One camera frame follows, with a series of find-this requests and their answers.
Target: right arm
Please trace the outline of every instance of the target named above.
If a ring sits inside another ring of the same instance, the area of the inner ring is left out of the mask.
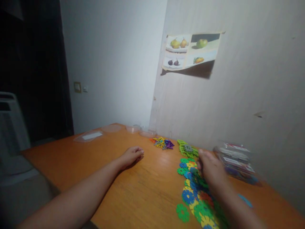
[[[209,151],[199,149],[197,167],[219,202],[232,228],[266,228],[251,208],[237,195],[221,162]]]

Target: pile of toy pieces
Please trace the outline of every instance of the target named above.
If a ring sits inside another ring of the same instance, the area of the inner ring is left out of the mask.
[[[180,168],[177,170],[178,174],[186,179],[182,191],[183,202],[189,206],[202,228],[229,228],[222,209],[211,195],[206,181],[197,169],[194,157],[198,156],[198,150],[188,147],[189,145],[182,140],[178,140],[178,144],[180,152],[189,156],[189,158],[181,159]],[[183,204],[177,205],[176,212],[183,222],[189,221],[190,215]]]
[[[155,146],[160,147],[162,149],[173,149],[173,146],[175,146],[170,140],[165,140],[162,137],[159,138],[150,138]]]
[[[188,158],[197,158],[198,157],[198,150],[189,144],[187,144],[183,140],[177,140],[179,144],[179,151],[182,155]]]

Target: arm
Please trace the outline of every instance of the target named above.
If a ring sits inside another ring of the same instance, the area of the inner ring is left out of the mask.
[[[232,228],[266,228],[251,208],[239,198],[216,157],[209,151],[200,149],[197,167],[206,179],[212,195],[224,210]]]
[[[18,228],[81,228],[100,205],[118,172],[143,156],[144,150],[138,146],[127,149],[122,156],[55,197]]]

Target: hand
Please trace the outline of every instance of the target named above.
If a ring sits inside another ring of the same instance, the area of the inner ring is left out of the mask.
[[[122,156],[118,158],[122,164],[122,168],[126,169],[127,166],[132,165],[134,162],[137,163],[144,157],[144,150],[138,146],[128,148]]]
[[[197,168],[207,181],[212,195],[219,196],[222,193],[232,191],[233,188],[221,161],[207,150],[199,149],[198,153]]]

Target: wooden table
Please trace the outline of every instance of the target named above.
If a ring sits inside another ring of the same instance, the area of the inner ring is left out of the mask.
[[[182,202],[185,178],[177,173],[180,159],[174,150],[162,150],[125,127],[88,143],[74,142],[75,136],[37,146],[22,154],[61,192],[138,145],[145,156],[113,182],[91,221],[99,228],[200,228],[190,213],[183,223],[176,206]],[[275,190],[263,182],[252,186],[230,178],[236,190],[253,205],[253,210],[269,228],[305,228],[304,218]]]

